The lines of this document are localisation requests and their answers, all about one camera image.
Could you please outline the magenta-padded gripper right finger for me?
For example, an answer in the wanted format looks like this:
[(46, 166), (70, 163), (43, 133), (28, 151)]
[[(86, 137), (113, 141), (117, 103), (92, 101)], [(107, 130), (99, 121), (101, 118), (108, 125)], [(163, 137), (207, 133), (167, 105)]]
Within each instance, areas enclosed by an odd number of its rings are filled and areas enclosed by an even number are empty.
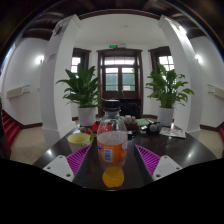
[(141, 157), (145, 169), (153, 181), (160, 180), (161, 178), (182, 169), (182, 167), (168, 155), (159, 156), (140, 145), (136, 145), (136, 149)]

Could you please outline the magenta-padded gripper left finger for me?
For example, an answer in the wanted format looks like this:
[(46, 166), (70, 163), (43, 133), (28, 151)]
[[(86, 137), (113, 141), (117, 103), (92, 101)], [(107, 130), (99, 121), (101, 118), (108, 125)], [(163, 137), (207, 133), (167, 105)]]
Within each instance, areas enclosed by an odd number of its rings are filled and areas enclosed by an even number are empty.
[(91, 146), (88, 145), (79, 149), (78, 151), (71, 153), (68, 156), (59, 155), (50, 163), (48, 163), (44, 167), (44, 170), (69, 182), (72, 182), (90, 148)]

